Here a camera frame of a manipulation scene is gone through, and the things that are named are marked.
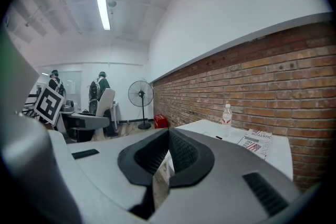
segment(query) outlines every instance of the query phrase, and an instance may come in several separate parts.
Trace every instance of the standing fan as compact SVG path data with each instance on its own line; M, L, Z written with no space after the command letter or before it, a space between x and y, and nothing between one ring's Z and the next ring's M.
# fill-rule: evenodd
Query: standing fan
M153 88L147 82L139 80L134 82L128 89L128 98L131 103L142 107L143 122L139 124L139 129L148 129L151 127L150 123L145 123L144 106L149 105L153 100Z

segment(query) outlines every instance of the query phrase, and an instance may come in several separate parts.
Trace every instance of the person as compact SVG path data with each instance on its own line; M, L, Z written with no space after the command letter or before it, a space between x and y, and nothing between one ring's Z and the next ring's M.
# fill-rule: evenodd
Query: person
M51 87L54 91L58 92L61 96L65 94L65 88L63 82L58 77L58 71L53 70L50 75L49 87Z
M100 72L98 75L98 83L99 83L99 88L100 88L100 93L98 95L98 101L100 101L101 96L103 95L104 91L107 88L110 88L110 85L106 79L106 73L105 72Z
M98 78L95 79L90 86L90 91L89 91L89 107L90 107L90 102L98 100L100 101L104 91L106 89L110 88L110 85L106 79L106 73L105 72L100 72L98 75ZM93 113L95 114L95 108L97 108L95 105L91 107L90 110L93 110ZM114 132L113 128L113 123L112 123L112 115L111 111L107 109L104 113L105 117L108 117L110 121L110 125L104 128L104 133L107 137L112 137L118 135L117 133Z

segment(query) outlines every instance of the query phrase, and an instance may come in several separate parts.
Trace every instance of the cable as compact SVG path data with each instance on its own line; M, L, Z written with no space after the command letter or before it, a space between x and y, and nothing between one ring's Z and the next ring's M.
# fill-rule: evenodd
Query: cable
M136 117L136 120L139 118L139 116L140 116L140 113L141 113L141 110L142 110L142 108L140 109L140 111L139 111L139 114L138 114L138 116ZM127 135L129 135L132 131L133 131L133 129L134 129L134 124L133 124L133 127L132 127L132 129L128 132L128 134Z

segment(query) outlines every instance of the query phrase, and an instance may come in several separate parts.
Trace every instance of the newspaper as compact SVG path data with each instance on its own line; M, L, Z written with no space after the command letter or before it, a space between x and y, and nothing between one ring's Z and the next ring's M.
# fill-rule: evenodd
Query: newspaper
M265 159L267 151L270 147L271 138L271 133L250 129L238 142L238 145L243 146L258 155L260 158Z

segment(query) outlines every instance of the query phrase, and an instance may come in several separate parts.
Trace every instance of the backpack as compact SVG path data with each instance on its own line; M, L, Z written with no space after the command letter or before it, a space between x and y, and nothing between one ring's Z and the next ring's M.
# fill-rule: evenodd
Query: backpack
M89 101L97 100L101 97L99 81L103 78L95 79L91 82L89 89Z
M53 80L57 84L55 91L59 93L61 96L64 96L65 88L64 88L63 82L61 80L59 80L58 82L56 78L53 78Z

